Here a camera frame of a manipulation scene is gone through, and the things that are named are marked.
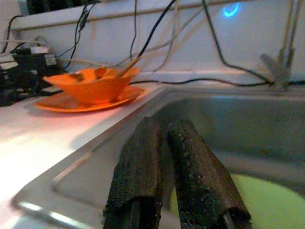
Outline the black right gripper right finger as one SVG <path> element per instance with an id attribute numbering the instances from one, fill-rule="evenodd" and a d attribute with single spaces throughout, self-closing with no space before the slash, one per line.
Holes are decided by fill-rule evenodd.
<path id="1" fill-rule="evenodd" d="M 221 161 L 189 120 L 171 123 L 167 143 L 173 158 L 182 229 L 250 229 L 251 214 Z"/>

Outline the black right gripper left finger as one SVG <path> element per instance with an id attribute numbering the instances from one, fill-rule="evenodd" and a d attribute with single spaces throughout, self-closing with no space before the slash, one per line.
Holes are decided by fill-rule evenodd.
<path id="1" fill-rule="evenodd" d="M 163 206 L 162 131 L 145 117 L 122 147 L 106 206 L 105 229 L 157 229 Z"/>

